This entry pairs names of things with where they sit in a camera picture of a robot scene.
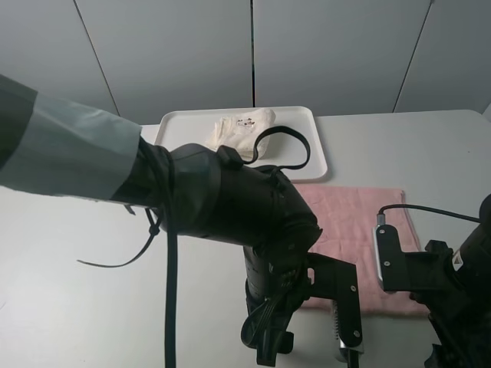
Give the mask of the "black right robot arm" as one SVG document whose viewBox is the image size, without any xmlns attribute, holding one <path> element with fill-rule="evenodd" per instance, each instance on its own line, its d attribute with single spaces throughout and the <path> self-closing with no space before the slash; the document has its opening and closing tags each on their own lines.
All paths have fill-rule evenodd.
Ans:
<svg viewBox="0 0 491 368">
<path fill-rule="evenodd" d="M 451 257 L 448 291 L 410 294 L 429 310 L 439 343 L 425 367 L 490 366 L 490 197 L 479 209 L 479 224 Z"/>
</svg>

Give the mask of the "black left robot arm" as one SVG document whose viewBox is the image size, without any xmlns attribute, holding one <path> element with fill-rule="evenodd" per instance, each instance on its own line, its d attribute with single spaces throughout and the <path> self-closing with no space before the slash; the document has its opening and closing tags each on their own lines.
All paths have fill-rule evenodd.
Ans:
<svg viewBox="0 0 491 368">
<path fill-rule="evenodd" d="M 165 364 L 176 364 L 177 239 L 240 245 L 248 316 L 241 340 L 260 365 L 292 351 L 318 221 L 283 166 L 252 167 L 232 148 L 148 143 L 138 124 L 1 79 L 1 184 L 43 196 L 143 207 L 167 236 Z"/>
</svg>

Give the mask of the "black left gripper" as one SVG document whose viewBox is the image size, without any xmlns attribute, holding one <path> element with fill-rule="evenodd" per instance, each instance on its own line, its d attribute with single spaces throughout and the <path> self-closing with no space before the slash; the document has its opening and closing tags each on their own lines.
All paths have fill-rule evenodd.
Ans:
<svg viewBox="0 0 491 368">
<path fill-rule="evenodd" d="M 251 248 L 244 248 L 245 300 L 248 316 L 242 325 L 241 341 L 258 359 L 275 359 L 289 354 L 295 335 L 288 331 L 292 315 L 311 296 L 308 269 L 317 268 L 318 255 L 310 253 L 291 269 L 275 270 Z"/>
</svg>

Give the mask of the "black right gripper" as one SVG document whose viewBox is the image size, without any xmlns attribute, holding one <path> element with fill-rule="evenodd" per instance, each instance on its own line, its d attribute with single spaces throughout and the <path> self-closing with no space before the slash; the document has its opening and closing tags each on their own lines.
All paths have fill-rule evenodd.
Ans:
<svg viewBox="0 0 491 368">
<path fill-rule="evenodd" d="M 489 367 L 490 291 L 464 282 L 443 241 L 430 241 L 425 252 L 411 252 L 408 261 L 410 298 L 427 307 L 440 341 L 424 366 Z"/>
</svg>

